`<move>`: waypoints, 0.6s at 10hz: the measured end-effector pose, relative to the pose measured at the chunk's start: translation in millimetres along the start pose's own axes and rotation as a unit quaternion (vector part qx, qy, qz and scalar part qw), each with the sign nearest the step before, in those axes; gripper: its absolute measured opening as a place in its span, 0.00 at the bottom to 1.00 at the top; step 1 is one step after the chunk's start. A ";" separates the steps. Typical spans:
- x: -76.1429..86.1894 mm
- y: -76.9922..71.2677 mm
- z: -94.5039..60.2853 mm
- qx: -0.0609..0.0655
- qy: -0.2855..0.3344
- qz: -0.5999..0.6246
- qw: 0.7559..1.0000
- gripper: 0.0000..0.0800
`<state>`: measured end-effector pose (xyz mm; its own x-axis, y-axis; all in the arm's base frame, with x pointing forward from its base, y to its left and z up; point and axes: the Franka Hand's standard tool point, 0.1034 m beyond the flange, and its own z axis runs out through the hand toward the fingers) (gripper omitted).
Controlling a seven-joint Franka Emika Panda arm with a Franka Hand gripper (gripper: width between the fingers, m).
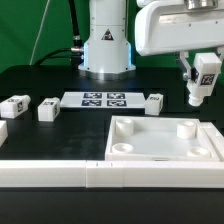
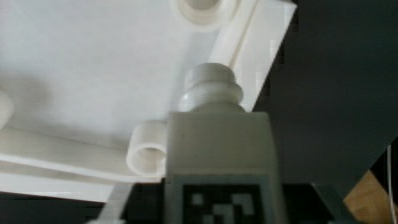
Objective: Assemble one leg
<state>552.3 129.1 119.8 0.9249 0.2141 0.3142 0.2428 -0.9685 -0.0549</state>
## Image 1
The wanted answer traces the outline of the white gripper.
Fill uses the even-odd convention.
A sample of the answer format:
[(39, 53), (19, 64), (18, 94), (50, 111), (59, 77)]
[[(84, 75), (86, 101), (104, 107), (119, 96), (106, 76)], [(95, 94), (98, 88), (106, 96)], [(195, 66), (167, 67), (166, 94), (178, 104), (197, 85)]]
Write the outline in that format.
[(186, 0), (137, 0), (135, 46), (141, 56), (177, 52), (176, 63), (184, 81), (191, 79), (187, 51), (216, 48), (224, 60), (224, 0), (214, 8), (189, 10)]

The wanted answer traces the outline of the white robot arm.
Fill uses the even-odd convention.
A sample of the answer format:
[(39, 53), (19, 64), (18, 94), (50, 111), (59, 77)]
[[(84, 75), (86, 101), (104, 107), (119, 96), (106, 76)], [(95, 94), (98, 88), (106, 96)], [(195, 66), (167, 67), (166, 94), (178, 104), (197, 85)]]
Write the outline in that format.
[(79, 69), (99, 79), (135, 68), (131, 50), (142, 56), (224, 46), (224, 0), (136, 0), (135, 44), (125, 36), (126, 0), (90, 0), (90, 36)]

